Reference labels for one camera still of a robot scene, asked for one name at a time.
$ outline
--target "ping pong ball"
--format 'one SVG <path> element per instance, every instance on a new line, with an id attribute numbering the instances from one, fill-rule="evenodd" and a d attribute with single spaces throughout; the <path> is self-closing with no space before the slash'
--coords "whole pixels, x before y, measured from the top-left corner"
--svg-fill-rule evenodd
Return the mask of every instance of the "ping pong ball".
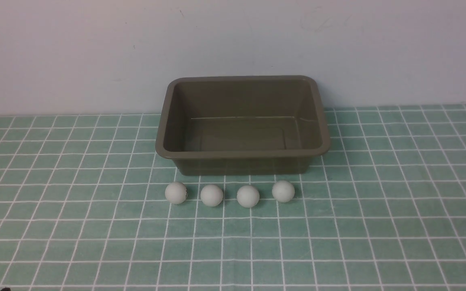
<path id="1" fill-rule="evenodd" d="M 260 193 L 253 186 L 242 186 L 237 191 L 237 201 L 242 207 L 251 208 L 255 206 L 259 200 Z"/>
<path id="2" fill-rule="evenodd" d="M 186 186 L 180 182 L 168 184 L 165 189 L 165 198 L 172 204 L 181 204 L 188 197 Z"/>
<path id="3" fill-rule="evenodd" d="M 201 201 L 206 206 L 215 207 L 224 199 L 224 192 L 217 185 L 206 185 L 201 190 Z"/>
<path id="4" fill-rule="evenodd" d="M 278 181 L 272 186 L 272 197 L 278 202 L 289 202 L 295 193 L 294 186 L 287 181 Z"/>

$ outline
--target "white wall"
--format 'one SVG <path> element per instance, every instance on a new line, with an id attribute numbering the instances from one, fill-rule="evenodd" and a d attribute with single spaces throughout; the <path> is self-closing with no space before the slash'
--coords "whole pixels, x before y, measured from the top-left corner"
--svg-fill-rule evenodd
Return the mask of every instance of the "white wall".
<path id="1" fill-rule="evenodd" d="M 0 0 L 0 114 L 159 112 L 175 78 L 260 74 L 466 101 L 466 0 Z"/>

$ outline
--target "grid pattern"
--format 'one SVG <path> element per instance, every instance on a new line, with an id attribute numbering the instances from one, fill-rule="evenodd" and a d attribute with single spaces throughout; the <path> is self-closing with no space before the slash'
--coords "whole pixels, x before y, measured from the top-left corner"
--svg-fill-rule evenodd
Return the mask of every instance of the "grid pattern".
<path id="1" fill-rule="evenodd" d="M 156 114 L 0 117 L 0 288 L 466 290 L 466 105 L 326 115 L 331 151 L 307 173 L 216 177 L 155 154 Z M 209 183 L 215 208 L 197 200 Z"/>

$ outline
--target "plastic tub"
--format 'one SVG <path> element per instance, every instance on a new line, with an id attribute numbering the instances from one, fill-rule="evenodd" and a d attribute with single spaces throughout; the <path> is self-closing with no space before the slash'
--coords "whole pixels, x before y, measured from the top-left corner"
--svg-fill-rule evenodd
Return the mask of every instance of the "plastic tub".
<path id="1" fill-rule="evenodd" d="M 303 173 L 329 147 L 318 86 L 305 76 L 177 79 L 156 140 L 183 175 Z"/>

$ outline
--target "green tiled mat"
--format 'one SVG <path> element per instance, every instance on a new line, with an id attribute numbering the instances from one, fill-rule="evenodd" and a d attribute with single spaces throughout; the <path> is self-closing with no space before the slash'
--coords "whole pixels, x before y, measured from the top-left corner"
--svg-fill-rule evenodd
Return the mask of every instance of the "green tiled mat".
<path id="1" fill-rule="evenodd" d="M 331 151 L 281 177 L 183 177 L 154 152 L 156 114 L 0 117 L 0 288 L 466 290 L 466 105 L 326 114 Z M 216 208 L 196 200 L 209 183 Z"/>

